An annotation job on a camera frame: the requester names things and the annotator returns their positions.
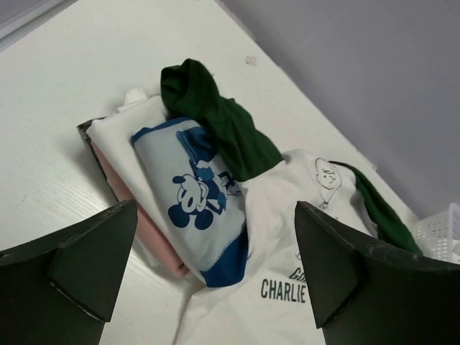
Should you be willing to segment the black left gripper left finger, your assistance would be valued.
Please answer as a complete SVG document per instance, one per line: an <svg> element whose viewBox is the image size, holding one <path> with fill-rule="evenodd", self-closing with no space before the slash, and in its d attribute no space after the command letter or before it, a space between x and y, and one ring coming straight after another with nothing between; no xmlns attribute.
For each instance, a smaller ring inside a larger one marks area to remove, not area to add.
<svg viewBox="0 0 460 345"><path fill-rule="evenodd" d="M2 344L98 344L137 228L123 201L1 252Z"/></svg>

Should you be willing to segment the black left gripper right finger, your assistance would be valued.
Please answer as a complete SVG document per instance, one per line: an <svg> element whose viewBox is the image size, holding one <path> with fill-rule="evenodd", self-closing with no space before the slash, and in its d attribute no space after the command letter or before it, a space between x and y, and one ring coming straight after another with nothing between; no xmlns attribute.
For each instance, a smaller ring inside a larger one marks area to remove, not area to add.
<svg viewBox="0 0 460 345"><path fill-rule="evenodd" d="M327 344L457 344L459 266L363 234L309 203L295 233Z"/></svg>

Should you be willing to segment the white green Charlie Brown shirt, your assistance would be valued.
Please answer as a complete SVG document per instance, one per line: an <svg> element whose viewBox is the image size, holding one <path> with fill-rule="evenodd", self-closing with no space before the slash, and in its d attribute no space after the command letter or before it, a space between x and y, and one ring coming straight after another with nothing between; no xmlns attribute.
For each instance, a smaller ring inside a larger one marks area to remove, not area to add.
<svg viewBox="0 0 460 345"><path fill-rule="evenodd" d="M295 236L295 206L306 201L336 220L395 247L419 253L406 225L357 168L304 149L280 152L251 115L224 98L196 60L166 67L161 96L216 140L244 196L249 240L244 277L193 295L178 344L322 344Z"/></svg>

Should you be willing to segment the pink shirt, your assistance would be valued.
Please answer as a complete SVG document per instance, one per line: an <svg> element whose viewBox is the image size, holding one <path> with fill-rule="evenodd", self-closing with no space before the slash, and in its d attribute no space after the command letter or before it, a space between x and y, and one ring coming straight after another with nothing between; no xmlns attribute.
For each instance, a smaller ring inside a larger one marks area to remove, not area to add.
<svg viewBox="0 0 460 345"><path fill-rule="evenodd" d="M91 143L91 148L106 176L106 182L109 184L117 200L134 200L131 191L104 157L101 150L93 142ZM136 235L142 247L146 249L147 256L156 259L174 277L179 279L184 278L189 273L189 269L139 203L137 203L137 218Z"/></svg>

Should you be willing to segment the blue Mickey Mouse shirt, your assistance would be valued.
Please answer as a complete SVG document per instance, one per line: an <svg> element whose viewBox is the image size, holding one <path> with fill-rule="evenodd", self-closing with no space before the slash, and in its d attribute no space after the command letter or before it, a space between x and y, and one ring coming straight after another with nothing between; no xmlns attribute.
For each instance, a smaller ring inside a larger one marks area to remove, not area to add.
<svg viewBox="0 0 460 345"><path fill-rule="evenodd" d="M244 198L211 133L180 117L131 138L173 235L206 285L240 282L248 253Z"/></svg>

